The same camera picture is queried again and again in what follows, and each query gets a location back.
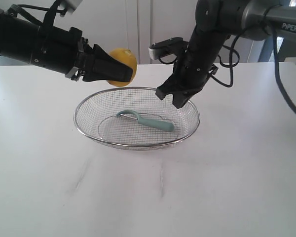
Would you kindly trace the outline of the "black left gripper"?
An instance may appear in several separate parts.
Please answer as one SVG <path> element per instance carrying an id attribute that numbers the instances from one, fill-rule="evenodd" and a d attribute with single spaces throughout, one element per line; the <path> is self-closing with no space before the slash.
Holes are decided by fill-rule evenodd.
<path id="1" fill-rule="evenodd" d="M 130 82 L 133 69 L 113 59 L 99 45 L 93 48 L 82 31 L 52 27 L 47 33 L 39 31 L 37 65 L 59 72 L 74 81 L 83 76 L 84 82 L 111 80 Z"/>

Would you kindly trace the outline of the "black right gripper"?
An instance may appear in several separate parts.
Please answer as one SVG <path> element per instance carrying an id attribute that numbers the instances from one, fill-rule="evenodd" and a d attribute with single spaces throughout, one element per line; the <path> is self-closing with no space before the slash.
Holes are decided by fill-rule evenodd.
<path id="1" fill-rule="evenodd" d="M 155 95 L 163 100 L 172 94 L 172 104 L 176 108 L 182 108 L 207 83 L 208 72 L 217 57 L 217 49 L 202 47 L 193 50 L 182 47 L 176 49 L 174 55 L 177 58 L 173 73 L 156 89 Z"/>

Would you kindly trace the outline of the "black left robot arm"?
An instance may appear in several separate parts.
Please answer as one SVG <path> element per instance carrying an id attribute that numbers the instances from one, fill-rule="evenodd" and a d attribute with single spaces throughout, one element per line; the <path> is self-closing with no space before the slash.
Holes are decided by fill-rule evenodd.
<path id="1" fill-rule="evenodd" d="M 59 72 L 84 82 L 129 82 L 134 70 L 113 59 L 99 45 L 90 47 L 82 31 L 68 31 L 18 19 L 0 9 L 0 56 Z"/>

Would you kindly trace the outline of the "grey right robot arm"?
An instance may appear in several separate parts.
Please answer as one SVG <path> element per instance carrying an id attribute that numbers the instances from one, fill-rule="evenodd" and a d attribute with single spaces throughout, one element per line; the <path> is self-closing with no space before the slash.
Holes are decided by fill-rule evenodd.
<path id="1" fill-rule="evenodd" d="M 199 0 L 189 41 L 175 37 L 149 47 L 153 60 L 176 55 L 173 72 L 156 96 L 162 100 L 171 94 L 173 105 L 183 107 L 212 76 L 212 65 L 230 36 L 261 41 L 272 33 L 296 41 L 296 7 L 279 0 Z"/>

